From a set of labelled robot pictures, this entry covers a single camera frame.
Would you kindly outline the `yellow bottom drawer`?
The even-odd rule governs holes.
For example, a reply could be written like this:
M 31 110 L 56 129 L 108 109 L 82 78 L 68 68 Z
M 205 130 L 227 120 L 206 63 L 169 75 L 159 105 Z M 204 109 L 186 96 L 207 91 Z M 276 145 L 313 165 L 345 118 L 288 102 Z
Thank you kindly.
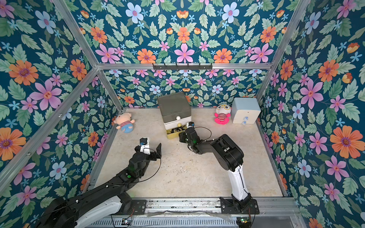
M 166 130 L 166 136 L 167 136 L 167 138 L 168 138 L 168 139 L 174 139 L 174 138 L 177 138 L 177 137 L 179 137 L 179 134 L 180 134 L 180 133 L 185 132 L 185 130 L 184 130 L 183 132 L 179 132 L 179 133 L 171 134 L 171 133 L 170 133 L 170 130 L 171 130 L 171 129 Z

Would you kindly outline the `white drawer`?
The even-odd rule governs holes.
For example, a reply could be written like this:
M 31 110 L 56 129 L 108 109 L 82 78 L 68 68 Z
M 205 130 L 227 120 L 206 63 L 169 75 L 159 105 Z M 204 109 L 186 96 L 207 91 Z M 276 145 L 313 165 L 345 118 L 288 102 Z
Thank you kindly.
M 166 130 L 170 130 L 170 129 L 174 129 L 174 128 L 178 128 L 178 127 L 183 127 L 191 121 L 192 121 L 192 117 L 190 116 L 190 117 L 182 118 L 179 120 L 174 120 L 172 122 L 164 123 L 164 127 Z

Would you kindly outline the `grey top drawer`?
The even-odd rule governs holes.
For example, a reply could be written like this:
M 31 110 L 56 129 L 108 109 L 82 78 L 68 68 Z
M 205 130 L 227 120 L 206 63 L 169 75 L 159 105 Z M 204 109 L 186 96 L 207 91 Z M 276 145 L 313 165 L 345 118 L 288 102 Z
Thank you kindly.
M 157 102 L 164 123 L 192 115 L 191 107 L 183 92 L 161 96 L 157 99 Z

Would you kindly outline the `black earphones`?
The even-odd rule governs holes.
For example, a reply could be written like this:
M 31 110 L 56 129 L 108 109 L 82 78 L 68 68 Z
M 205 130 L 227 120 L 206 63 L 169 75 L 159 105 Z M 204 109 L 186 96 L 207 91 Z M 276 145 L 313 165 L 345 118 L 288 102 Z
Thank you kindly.
M 178 127 L 178 128 L 171 129 L 170 133 L 171 134 L 179 133 L 179 132 L 183 132 L 184 130 L 185 130 L 184 128 Z

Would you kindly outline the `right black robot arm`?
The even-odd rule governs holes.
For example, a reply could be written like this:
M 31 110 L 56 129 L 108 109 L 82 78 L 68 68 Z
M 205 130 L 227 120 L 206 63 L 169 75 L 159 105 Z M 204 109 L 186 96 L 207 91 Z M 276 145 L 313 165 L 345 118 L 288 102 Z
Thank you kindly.
M 220 166 L 228 172 L 232 186 L 233 204 L 245 207 L 250 203 L 252 196 L 243 176 L 244 153 L 228 135 L 223 134 L 217 139 L 202 140 L 195 128 L 189 127 L 179 134 L 179 141 L 186 143 L 195 154 L 214 154 Z

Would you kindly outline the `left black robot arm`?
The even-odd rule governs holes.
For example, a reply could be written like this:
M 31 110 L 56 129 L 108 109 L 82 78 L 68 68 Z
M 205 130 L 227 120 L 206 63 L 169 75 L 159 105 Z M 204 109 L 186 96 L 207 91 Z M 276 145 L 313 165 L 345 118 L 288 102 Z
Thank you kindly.
M 79 196 L 54 199 L 35 223 L 36 228 L 85 228 L 107 216 L 131 210 L 127 191 L 144 176 L 150 161 L 162 157 L 162 145 L 148 154 L 142 146 L 135 148 L 129 164 L 109 181 Z

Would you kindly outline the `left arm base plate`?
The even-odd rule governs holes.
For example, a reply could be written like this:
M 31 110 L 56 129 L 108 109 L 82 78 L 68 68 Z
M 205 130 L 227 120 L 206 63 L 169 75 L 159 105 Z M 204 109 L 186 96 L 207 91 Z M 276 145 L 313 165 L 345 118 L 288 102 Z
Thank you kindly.
M 146 204 L 147 200 L 132 199 L 122 205 L 118 215 L 123 215 L 123 216 L 143 215 L 146 210 Z

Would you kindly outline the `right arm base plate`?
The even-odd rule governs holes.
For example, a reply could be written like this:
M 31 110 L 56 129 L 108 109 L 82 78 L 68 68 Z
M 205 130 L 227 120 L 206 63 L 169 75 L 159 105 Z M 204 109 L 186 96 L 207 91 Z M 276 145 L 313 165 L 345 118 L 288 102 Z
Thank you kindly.
M 245 199 L 238 201 L 235 198 L 226 199 L 220 197 L 222 214 L 250 214 L 258 215 L 260 213 L 257 201 L 248 196 Z

